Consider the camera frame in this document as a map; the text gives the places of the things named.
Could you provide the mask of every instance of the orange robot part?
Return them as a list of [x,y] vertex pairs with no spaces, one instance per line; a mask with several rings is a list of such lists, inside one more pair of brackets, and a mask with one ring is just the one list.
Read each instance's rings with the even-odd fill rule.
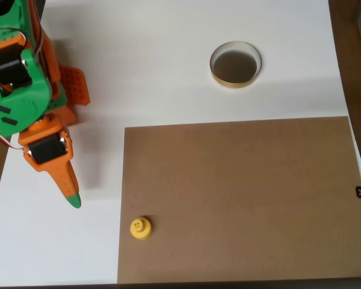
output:
[[[38,162],[32,155],[31,147],[54,136],[58,137],[60,142],[64,144],[65,153],[51,160],[42,163]],[[20,133],[19,144],[23,146],[24,158],[27,162],[37,172],[48,172],[70,204],[75,208],[80,208],[79,184],[70,162],[73,158],[72,142],[67,129],[61,121],[61,117],[50,114],[32,124],[28,129]]]

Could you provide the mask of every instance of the cup rim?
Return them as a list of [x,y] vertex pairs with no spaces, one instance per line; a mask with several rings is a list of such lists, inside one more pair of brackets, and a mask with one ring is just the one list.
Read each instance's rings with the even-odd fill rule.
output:
[[[251,46],[256,51],[256,53],[258,54],[259,62],[260,62],[258,72],[256,74],[254,74],[253,77],[250,78],[249,80],[244,81],[244,82],[228,82],[228,81],[220,79],[218,76],[215,75],[213,67],[212,67],[212,57],[214,56],[214,54],[216,53],[216,51],[218,49],[220,49],[222,46],[225,46],[225,45],[227,45],[229,43],[242,43],[242,44],[244,43],[246,45]],[[262,69],[262,56],[261,56],[261,53],[258,51],[258,49],[254,45],[250,44],[249,42],[234,40],[234,41],[229,41],[229,42],[223,43],[222,45],[218,46],[210,56],[210,71],[211,71],[211,74],[219,84],[221,84],[221,85],[223,85],[225,87],[236,89],[236,88],[241,88],[241,87],[248,86],[257,79],[257,77],[259,76],[259,74],[261,72],[261,69]]]

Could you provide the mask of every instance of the cardboard sheet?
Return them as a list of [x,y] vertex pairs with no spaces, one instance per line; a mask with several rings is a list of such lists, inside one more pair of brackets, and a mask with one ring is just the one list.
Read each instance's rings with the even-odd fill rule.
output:
[[126,128],[118,282],[361,277],[358,185],[347,117]]

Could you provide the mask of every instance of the yellow bottle cap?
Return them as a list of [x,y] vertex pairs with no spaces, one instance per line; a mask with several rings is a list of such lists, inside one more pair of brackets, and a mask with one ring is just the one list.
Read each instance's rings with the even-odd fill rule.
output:
[[137,218],[134,221],[132,221],[130,226],[130,232],[131,234],[140,240],[147,239],[151,236],[151,223],[143,217]]

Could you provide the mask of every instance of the white surface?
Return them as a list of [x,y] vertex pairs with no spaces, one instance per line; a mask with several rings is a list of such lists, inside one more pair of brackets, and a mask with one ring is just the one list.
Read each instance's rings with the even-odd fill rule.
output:
[[[117,280],[127,126],[346,116],[327,0],[48,1],[43,24],[91,104],[71,127],[82,208],[10,150],[0,185],[0,285]],[[223,43],[255,45],[249,87],[217,84]]]

